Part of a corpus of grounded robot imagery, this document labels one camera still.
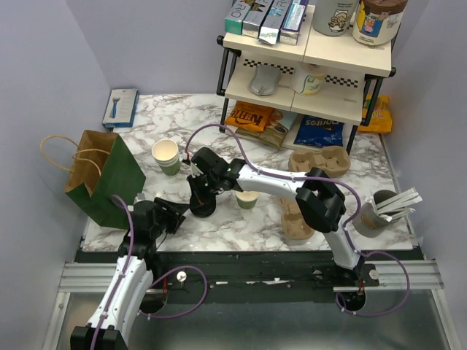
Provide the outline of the black plastic lid stack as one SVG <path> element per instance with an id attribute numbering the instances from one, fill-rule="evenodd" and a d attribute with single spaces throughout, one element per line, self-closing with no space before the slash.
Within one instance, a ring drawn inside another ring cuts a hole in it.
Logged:
<path id="1" fill-rule="evenodd" d="M 212 215 L 216 209 L 216 200 L 209 199 L 202 203 L 198 199 L 192 197 L 189 203 L 190 211 L 195 217 L 205 218 Z"/>

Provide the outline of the single green paper cup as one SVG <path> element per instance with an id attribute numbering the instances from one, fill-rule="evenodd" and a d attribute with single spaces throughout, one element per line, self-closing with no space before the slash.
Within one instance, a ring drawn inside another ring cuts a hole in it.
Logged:
<path id="1" fill-rule="evenodd" d="M 236 201 L 242 209 L 252 209 L 258 200 L 259 193 L 256 191 L 235 192 Z"/>

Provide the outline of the green paper cup stack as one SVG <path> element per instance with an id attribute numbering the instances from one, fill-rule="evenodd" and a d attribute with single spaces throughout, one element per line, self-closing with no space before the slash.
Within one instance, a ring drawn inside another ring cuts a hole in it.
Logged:
<path id="1" fill-rule="evenodd" d="M 153 145 L 151 153 L 165 175 L 174 176 L 179 173 L 180 155 L 175 141 L 161 139 Z"/>

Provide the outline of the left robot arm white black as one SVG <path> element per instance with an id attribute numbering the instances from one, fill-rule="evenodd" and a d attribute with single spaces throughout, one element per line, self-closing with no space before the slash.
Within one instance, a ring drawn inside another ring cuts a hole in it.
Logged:
<path id="1" fill-rule="evenodd" d="M 187 203 L 155 198 L 129 206 L 118 195 L 111 202 L 123 209 L 128 232 L 118 249 L 112 280 L 85 326 L 70 336 L 72 349 L 127 349 L 131 328 L 147 290 L 161 282 L 157 238 L 174 234 L 185 220 Z"/>

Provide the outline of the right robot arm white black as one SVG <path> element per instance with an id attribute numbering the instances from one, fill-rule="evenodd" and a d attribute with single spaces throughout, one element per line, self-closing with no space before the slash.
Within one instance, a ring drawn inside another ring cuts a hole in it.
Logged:
<path id="1" fill-rule="evenodd" d="M 324 171 L 313 168 L 307 173 L 292 173 L 258 168 L 246 158 L 227 162 L 208 147 L 199 149 L 187 163 L 191 171 L 187 181 L 193 215 L 210 216 L 216 209 L 216 196 L 231 190 L 295 201 L 305 223 L 324 234 L 333 253 L 337 280 L 350 286 L 362 277 L 364 258 L 356 252 L 340 224 L 346 212 L 345 196 Z"/>

